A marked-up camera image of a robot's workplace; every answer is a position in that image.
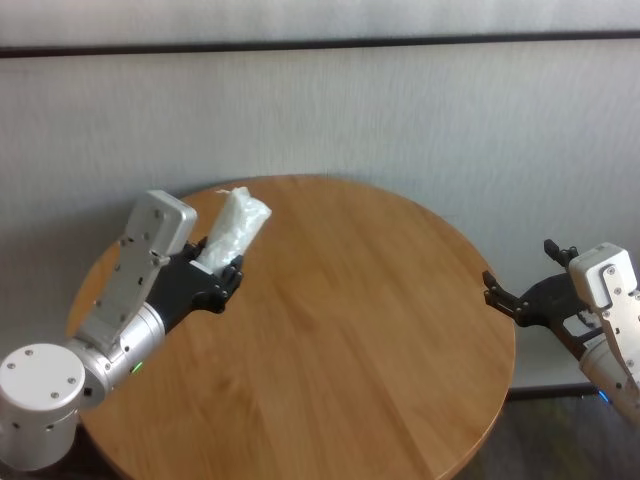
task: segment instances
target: tissue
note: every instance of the tissue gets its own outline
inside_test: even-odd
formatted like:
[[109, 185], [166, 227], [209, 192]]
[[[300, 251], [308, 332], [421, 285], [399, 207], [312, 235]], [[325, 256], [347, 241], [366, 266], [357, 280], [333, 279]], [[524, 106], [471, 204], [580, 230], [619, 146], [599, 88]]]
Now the tissue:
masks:
[[238, 255], [244, 255], [251, 242], [271, 216], [271, 209], [249, 193], [247, 187], [234, 188], [218, 215], [197, 262], [220, 275]]

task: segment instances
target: blue indicator light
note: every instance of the blue indicator light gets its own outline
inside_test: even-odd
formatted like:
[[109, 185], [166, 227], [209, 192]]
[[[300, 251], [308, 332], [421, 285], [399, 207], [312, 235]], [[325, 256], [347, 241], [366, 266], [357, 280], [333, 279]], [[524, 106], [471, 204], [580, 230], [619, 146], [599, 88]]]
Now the blue indicator light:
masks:
[[611, 401], [609, 400], [609, 397], [607, 397], [607, 394], [604, 393], [602, 390], [598, 390], [598, 395], [600, 395], [605, 402], [611, 403]]

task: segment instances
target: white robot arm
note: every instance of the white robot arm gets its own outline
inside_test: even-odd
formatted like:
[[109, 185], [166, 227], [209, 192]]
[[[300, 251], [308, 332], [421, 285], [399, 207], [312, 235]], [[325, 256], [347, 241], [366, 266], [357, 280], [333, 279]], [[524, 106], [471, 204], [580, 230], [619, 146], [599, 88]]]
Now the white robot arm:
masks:
[[629, 253], [603, 243], [571, 260], [569, 273], [602, 326], [580, 368], [603, 398], [640, 425], [640, 292]]
[[[546, 253], [566, 270], [515, 297], [484, 272], [486, 303], [521, 327], [551, 330], [580, 362], [600, 396], [640, 425], [640, 292], [629, 253], [603, 243], [578, 255], [545, 241]], [[577, 315], [589, 331], [573, 336], [565, 320]]]
[[76, 334], [64, 346], [29, 345], [0, 363], [0, 461], [21, 471], [57, 462], [73, 444], [78, 410], [99, 405], [191, 311], [222, 313], [242, 280], [242, 255], [270, 213], [246, 188], [235, 189], [209, 240], [191, 245], [196, 211], [147, 192]]

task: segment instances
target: floor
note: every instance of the floor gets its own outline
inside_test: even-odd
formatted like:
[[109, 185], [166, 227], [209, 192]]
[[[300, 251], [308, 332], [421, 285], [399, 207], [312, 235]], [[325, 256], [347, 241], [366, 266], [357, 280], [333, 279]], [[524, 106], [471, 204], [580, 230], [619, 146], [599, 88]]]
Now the floor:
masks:
[[[114, 480], [83, 430], [56, 467], [3, 480]], [[640, 478], [640, 429], [598, 396], [505, 404], [485, 445], [455, 480]]]

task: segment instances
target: wooden tabletop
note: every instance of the wooden tabletop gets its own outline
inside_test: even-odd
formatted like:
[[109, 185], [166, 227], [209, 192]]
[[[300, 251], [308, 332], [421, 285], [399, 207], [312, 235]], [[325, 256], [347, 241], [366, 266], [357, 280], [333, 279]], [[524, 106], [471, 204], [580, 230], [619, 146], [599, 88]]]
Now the wooden tabletop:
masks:
[[[321, 176], [246, 185], [273, 209], [222, 316], [193, 313], [84, 424], [138, 480], [451, 478], [500, 411], [514, 329], [444, 220]], [[206, 235], [224, 197], [185, 199]], [[111, 274], [93, 266], [69, 332]]]

